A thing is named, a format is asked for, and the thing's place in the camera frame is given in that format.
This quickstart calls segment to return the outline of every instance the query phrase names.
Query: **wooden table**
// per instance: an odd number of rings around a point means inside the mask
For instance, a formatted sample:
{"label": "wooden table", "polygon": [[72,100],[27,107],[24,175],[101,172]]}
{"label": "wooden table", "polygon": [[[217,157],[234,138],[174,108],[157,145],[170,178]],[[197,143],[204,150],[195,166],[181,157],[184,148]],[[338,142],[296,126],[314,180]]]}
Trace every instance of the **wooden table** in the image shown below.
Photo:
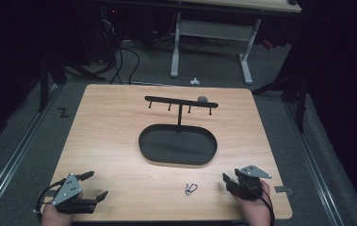
{"label": "wooden table", "polygon": [[[178,114],[177,105],[171,111],[161,103],[149,108],[147,95],[192,101],[205,96],[219,104],[211,116],[208,108],[183,111],[183,125],[201,126],[216,137],[218,149],[209,163],[156,163],[143,157],[138,146],[142,130],[155,123],[176,124]],[[234,169],[248,165],[272,176],[266,181],[276,218],[290,218],[286,195],[273,188],[283,183],[249,90],[89,85],[52,183],[70,172],[94,170],[93,177],[80,182],[84,198],[109,190],[93,214],[75,215],[75,221],[231,220],[242,216],[222,173],[235,178]],[[187,195],[186,186],[192,182],[199,187]]]}

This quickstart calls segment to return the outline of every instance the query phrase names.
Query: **metal clip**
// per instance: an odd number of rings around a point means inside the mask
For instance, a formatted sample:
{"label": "metal clip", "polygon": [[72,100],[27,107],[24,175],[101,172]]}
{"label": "metal clip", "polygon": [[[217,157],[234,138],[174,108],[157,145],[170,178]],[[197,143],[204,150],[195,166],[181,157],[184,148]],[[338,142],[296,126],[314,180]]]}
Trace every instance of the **metal clip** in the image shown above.
{"label": "metal clip", "polygon": [[196,183],[192,183],[192,184],[187,184],[187,189],[185,189],[185,193],[187,195],[192,194],[193,191],[195,191],[198,188],[198,185]]}

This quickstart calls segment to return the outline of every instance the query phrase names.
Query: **white object on floor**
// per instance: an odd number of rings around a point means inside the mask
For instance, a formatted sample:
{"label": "white object on floor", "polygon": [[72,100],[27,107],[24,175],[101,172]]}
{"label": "white object on floor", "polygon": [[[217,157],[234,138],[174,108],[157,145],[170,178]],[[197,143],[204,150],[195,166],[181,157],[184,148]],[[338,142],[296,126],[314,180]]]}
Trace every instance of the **white object on floor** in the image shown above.
{"label": "white object on floor", "polygon": [[198,79],[196,79],[196,77],[194,77],[193,80],[190,81],[190,84],[192,84],[192,85],[200,85],[201,82],[199,82]]}

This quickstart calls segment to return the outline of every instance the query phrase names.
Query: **human hand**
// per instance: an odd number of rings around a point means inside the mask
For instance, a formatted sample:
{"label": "human hand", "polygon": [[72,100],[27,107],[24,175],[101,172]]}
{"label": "human hand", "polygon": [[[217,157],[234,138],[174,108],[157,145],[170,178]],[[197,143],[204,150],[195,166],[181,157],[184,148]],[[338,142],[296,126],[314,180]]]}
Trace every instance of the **human hand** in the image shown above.
{"label": "human hand", "polygon": [[[262,180],[260,180],[260,181],[261,181],[263,190],[266,191],[266,192],[263,192],[262,198],[269,204],[269,206],[272,206],[270,199],[269,199],[269,185]],[[261,201],[260,199],[257,199],[255,201],[248,201],[248,200],[242,200],[234,194],[232,194],[232,196],[234,196],[236,201],[239,203],[239,205],[242,209],[243,217],[248,221],[250,226],[269,226],[270,225],[271,214],[269,212],[268,207],[266,206],[266,204],[263,201]]]}
{"label": "human hand", "polygon": [[41,226],[70,226],[72,225],[73,215],[62,214],[51,204],[47,203],[43,208]]}

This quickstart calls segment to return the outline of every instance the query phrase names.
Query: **gray carpet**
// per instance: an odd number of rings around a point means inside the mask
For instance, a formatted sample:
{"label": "gray carpet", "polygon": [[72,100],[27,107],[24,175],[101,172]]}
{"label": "gray carpet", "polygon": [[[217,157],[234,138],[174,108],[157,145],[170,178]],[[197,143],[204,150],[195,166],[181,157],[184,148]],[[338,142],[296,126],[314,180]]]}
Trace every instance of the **gray carpet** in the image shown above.
{"label": "gray carpet", "polygon": [[[181,53],[180,74],[178,78],[171,79],[171,46],[168,42],[159,44],[163,46],[154,45],[153,48],[149,48],[138,43],[132,49],[140,56],[139,66],[132,76],[133,82],[190,86],[190,80],[196,77],[201,82],[201,87],[257,89],[274,80],[290,50],[290,46],[269,51],[263,46],[255,45],[249,58],[254,83],[252,86],[246,86],[236,54],[219,52],[221,46],[216,44],[188,50],[197,47],[197,43],[184,43],[183,47],[187,50]],[[223,47],[238,52],[240,46],[241,43],[234,43]],[[128,51],[122,51],[122,55],[120,76],[122,81],[127,81],[137,64],[137,57]],[[96,71],[99,67],[92,65],[90,69]],[[114,73],[113,69],[105,74],[106,83],[111,80]],[[89,83],[94,81],[69,76],[68,83],[50,105],[37,133],[27,147],[24,160],[1,196],[0,225],[39,225],[32,213],[37,194],[50,183],[85,86]],[[0,136],[0,172],[37,114],[39,94],[39,87],[34,87],[27,100],[10,117],[7,128]],[[284,185],[293,190],[293,193],[288,195],[293,217],[288,220],[277,220],[276,225],[331,225],[307,167],[296,127],[292,123],[293,119],[287,113],[285,104],[281,103],[279,92],[269,91],[254,98]],[[60,117],[59,108],[66,108],[65,114],[69,117]],[[307,100],[304,129],[304,135],[333,194],[344,224],[357,225],[357,194],[334,154],[310,98]],[[139,222],[110,225],[128,224],[148,225]],[[223,225],[224,222],[158,224]]]}

